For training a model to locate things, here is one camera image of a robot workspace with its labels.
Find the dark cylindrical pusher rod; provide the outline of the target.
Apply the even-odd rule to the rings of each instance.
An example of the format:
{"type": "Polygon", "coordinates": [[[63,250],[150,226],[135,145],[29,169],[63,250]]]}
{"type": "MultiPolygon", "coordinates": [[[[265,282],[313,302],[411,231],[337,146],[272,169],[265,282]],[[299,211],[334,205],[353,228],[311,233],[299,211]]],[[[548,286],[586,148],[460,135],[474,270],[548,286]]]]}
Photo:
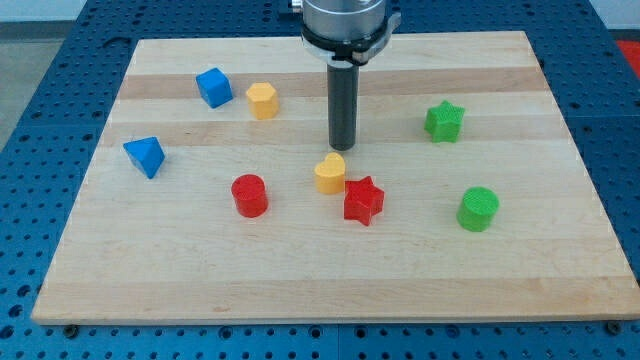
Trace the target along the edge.
{"type": "Polygon", "coordinates": [[[356,142],[359,69],[327,66],[329,145],[338,151],[356,142]]]}

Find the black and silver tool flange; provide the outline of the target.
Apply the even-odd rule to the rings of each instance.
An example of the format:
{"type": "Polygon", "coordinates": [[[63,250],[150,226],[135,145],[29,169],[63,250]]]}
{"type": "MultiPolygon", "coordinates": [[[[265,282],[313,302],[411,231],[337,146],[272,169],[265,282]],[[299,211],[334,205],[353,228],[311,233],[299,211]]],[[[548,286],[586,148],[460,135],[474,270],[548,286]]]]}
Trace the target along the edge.
{"type": "Polygon", "coordinates": [[[364,66],[389,43],[393,31],[401,24],[401,13],[395,12],[370,35],[353,40],[330,40],[302,25],[305,49],[332,67],[364,66]]]}

